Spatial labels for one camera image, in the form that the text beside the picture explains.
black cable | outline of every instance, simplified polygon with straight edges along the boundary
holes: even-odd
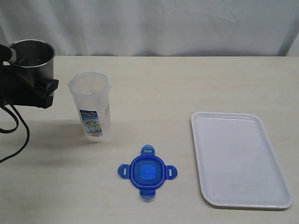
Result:
[[[14,105],[10,105],[10,106],[11,106],[11,108],[14,110],[14,112],[16,113],[16,115],[19,117],[19,119],[20,119],[20,121],[22,122],[22,124],[24,125],[24,127],[26,128],[26,131],[27,131],[27,137],[26,137],[26,141],[25,141],[24,145],[23,145],[17,152],[15,152],[14,154],[11,154],[11,155],[9,155],[9,156],[7,156],[7,157],[1,159],[1,160],[0,160],[0,163],[4,162],[4,161],[6,161],[6,160],[8,160],[8,159],[10,159],[10,158],[12,158],[12,157],[15,157],[17,154],[19,154],[19,153],[26,147],[26,145],[27,145],[28,142],[29,142],[29,138],[30,138],[30,131],[29,131],[29,127],[28,127],[28,125],[26,124],[26,122],[24,121],[24,119],[22,118],[22,116],[20,115],[20,113],[18,112],[18,110],[14,107]],[[5,111],[6,111],[6,112],[9,111],[8,113],[9,113],[10,115],[13,114],[8,108],[6,108]]]
[[[5,130],[5,129],[0,128],[0,133],[9,134],[9,133],[14,132],[15,130],[17,130],[17,128],[19,126],[19,120],[18,120],[18,118],[8,108],[2,106],[1,109],[4,110],[4,111],[6,111],[10,116],[12,116],[12,118],[15,121],[16,126],[15,126],[15,128],[13,128],[11,130]]]

table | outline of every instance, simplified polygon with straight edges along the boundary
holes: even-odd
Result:
[[[27,148],[0,165],[1,224],[271,223],[299,221],[298,57],[56,56],[60,80],[46,110],[18,107],[31,130]],[[82,71],[111,84],[111,139],[88,142],[68,89]],[[246,112],[262,119],[294,195],[285,211],[216,209],[200,194],[190,116]],[[14,123],[0,112],[0,125]],[[25,129],[0,135],[0,155],[20,148]],[[144,202],[117,168],[141,147],[178,176]]]

blue lid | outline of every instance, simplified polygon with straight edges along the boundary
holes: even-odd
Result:
[[[174,166],[166,166],[159,157],[155,156],[155,149],[145,145],[141,155],[133,159],[130,165],[122,164],[118,174],[123,179],[130,179],[132,184],[140,190],[144,198],[152,198],[156,189],[162,186],[165,180],[172,180],[178,175]]]

white tray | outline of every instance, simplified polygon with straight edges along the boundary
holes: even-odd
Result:
[[[252,114],[191,117],[200,188],[215,206],[285,209],[292,196],[261,120]]]

white curtain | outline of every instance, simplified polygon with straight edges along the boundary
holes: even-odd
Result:
[[[299,0],[0,0],[0,43],[60,55],[299,56]]]

